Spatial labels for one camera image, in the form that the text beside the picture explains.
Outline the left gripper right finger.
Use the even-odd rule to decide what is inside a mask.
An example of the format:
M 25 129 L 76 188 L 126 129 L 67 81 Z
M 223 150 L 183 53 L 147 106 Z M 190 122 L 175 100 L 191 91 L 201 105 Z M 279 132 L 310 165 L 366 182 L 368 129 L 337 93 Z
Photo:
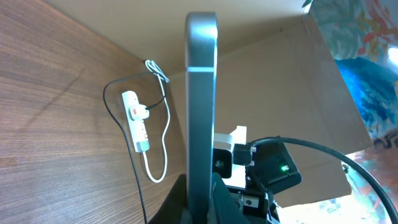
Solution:
M 237 208 L 221 176 L 211 175 L 210 224 L 249 224 L 246 217 Z

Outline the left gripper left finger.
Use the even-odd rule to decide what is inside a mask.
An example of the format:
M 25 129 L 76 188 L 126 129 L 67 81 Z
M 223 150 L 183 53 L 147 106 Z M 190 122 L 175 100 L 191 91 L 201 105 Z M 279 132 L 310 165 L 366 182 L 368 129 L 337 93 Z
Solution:
M 184 217 L 187 208 L 187 175 L 181 174 L 175 181 L 158 212 L 149 224 L 180 224 L 188 223 Z

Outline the turquoise screen smartphone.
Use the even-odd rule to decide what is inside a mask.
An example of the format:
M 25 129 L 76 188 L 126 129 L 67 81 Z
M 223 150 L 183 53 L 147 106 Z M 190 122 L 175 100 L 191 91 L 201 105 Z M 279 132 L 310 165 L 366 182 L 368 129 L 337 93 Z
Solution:
M 218 23 L 215 12 L 190 12 L 185 21 L 188 209 L 206 223 L 211 198 Z

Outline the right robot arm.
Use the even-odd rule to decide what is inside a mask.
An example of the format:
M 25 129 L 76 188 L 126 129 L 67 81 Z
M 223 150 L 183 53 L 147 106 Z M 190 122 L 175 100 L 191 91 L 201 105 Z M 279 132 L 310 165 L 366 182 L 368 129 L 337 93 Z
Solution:
M 280 223 L 275 194 L 302 176 L 285 144 L 235 144 L 231 177 L 223 180 L 249 223 Z

